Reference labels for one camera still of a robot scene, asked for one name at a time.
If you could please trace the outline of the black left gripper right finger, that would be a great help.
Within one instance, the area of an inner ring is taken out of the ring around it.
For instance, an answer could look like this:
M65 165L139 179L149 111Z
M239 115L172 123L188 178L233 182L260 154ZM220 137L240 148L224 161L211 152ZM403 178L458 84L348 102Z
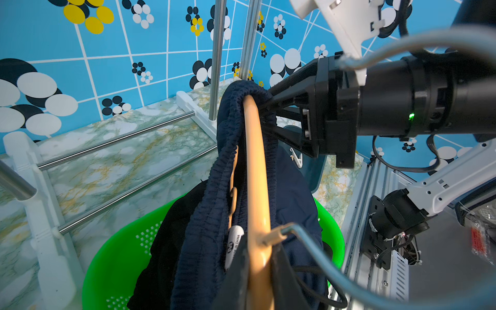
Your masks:
M271 281L275 309L309 309L293 268L281 244L272 246Z

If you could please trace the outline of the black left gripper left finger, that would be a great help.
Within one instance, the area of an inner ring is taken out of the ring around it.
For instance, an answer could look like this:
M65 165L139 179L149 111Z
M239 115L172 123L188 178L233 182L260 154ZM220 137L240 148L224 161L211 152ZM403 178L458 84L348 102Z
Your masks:
M213 302L213 309L244 310L249 284L250 258L247 236L240 240L231 267Z

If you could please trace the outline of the navy blue shorts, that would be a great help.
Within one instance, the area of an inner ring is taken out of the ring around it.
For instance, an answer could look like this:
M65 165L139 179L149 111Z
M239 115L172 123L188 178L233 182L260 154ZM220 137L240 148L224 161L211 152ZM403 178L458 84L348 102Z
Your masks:
M258 105L271 94L252 81L234 81L224 92L217 126L218 158L212 166L204 196L185 230L171 293L172 309L210 309L224 281L226 237L231 212L230 179L235 154L244 155L243 100ZM302 173L278 140L264 136L271 225L290 222L304 227L322 245L315 200Z

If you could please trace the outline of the black shorts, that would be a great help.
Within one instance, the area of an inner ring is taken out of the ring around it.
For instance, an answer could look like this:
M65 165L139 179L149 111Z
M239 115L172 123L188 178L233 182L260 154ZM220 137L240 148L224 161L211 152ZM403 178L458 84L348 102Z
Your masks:
M185 230L206 186L206 181L199 183L168 210L152 243L149 264L138 277L127 304L129 309L170 309Z

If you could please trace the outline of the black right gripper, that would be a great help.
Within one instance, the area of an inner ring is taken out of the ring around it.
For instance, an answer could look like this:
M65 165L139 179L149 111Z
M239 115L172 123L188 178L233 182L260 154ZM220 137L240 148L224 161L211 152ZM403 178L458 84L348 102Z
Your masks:
M339 54L314 59L271 87L261 116L275 114L298 121L300 133L277 125L262 129L294 149L316 158L334 155L339 169L355 166L360 88L354 73L338 66Z

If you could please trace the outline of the white clothespin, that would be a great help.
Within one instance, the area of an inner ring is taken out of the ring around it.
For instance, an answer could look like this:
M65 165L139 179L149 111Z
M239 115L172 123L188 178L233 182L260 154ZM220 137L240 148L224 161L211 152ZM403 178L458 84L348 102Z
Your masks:
M297 155L293 147L289 149L290 151L290 157L294 161L295 165L299 168L302 169L303 167L303 154Z

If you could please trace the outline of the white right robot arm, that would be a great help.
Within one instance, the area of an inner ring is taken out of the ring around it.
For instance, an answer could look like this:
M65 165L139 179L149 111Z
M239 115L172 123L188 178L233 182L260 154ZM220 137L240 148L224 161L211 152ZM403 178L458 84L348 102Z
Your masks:
M435 160L415 168L428 178L373 197L361 252L390 268L394 236L409 239L453 200L495 187L495 2L464 1L449 30L409 36L406 6L400 43L354 61L316 59L270 90L261 115L302 124L265 133L312 157L331 154L353 167L358 136L405 141L427 135Z

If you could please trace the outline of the wooden hanger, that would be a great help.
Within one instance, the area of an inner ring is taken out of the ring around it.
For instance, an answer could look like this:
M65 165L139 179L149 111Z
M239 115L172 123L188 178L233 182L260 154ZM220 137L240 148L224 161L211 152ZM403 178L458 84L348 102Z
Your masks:
M275 300L271 281L272 246L280 244L288 234L295 235L309 251L323 273L338 288L373 309L466 309L494 302L495 278L474 285L473 290L460 298L435 300L423 304L409 304L381 297L361 287L341 273L311 235L300 225L289 223L271 228L266 159L257 104L247 95L243 99L247 146L247 248L250 258L249 284L246 309L274 309Z

